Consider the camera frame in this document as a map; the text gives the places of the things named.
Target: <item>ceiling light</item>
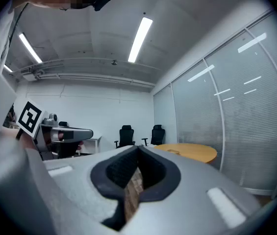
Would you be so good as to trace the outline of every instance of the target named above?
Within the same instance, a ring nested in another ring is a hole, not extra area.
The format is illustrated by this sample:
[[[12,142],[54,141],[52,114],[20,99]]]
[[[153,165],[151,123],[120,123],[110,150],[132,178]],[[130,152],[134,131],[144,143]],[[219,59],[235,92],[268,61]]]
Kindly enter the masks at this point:
[[[152,24],[152,20],[148,18],[143,18],[140,26],[138,28],[132,50],[130,51],[128,61],[135,63],[139,50],[143,44],[143,41],[148,33],[148,30]]]
[[[30,54],[33,56],[33,58],[40,64],[42,63],[40,57],[37,55],[37,53],[34,51],[34,49],[31,47],[29,41],[27,40],[27,38],[25,37],[25,35],[22,33],[21,35],[19,35],[20,39],[22,40],[23,44],[25,45],[25,47],[28,49],[28,51],[30,52]]]
[[[221,93],[223,93],[223,92],[228,92],[228,91],[230,91],[231,89],[227,89],[227,90],[225,90],[225,91],[222,91],[222,92],[219,92],[219,93],[215,93],[214,94],[214,96],[216,96],[216,95],[218,95],[218,94],[221,94]]]
[[[252,79],[252,80],[250,80],[250,81],[247,81],[247,82],[245,82],[244,84],[251,83],[251,82],[253,82],[253,81],[257,80],[257,79],[260,79],[260,78],[261,78],[261,76],[259,76],[259,77],[257,77],[257,78],[254,78],[254,79]]]
[[[247,94],[247,93],[250,93],[250,92],[254,92],[254,91],[256,91],[257,89],[255,89],[255,90],[251,90],[251,91],[249,91],[249,92],[245,92],[244,94]]]
[[[234,97],[229,97],[227,99],[223,99],[222,101],[227,101],[227,100],[232,99],[232,98],[234,98]]]
[[[201,72],[197,73],[195,76],[188,79],[188,82],[192,82],[193,80],[195,80],[196,78],[199,78],[200,76],[204,75],[205,73],[207,73],[209,70],[212,70],[213,68],[215,68],[215,66],[210,65],[208,68],[202,70]]]
[[[245,51],[246,49],[248,49],[249,47],[252,47],[253,45],[257,44],[258,42],[266,39],[266,37],[267,37],[266,33],[261,34],[259,37],[256,37],[255,39],[249,41],[247,44],[243,45],[242,47],[239,47],[237,49],[238,53],[241,53],[241,52]]]
[[[6,68],[9,72],[13,72],[8,66],[4,65],[4,68]]]

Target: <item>floor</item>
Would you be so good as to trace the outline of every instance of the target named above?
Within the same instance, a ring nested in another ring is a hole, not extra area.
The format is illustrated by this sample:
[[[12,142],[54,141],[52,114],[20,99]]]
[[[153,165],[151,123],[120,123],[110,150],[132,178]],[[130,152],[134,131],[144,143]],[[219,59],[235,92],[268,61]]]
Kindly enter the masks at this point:
[[[125,188],[125,218],[127,222],[133,217],[138,208],[139,193],[142,191],[142,174],[137,168],[133,177]],[[261,206],[264,206],[271,201],[270,196],[254,196],[258,199]]]

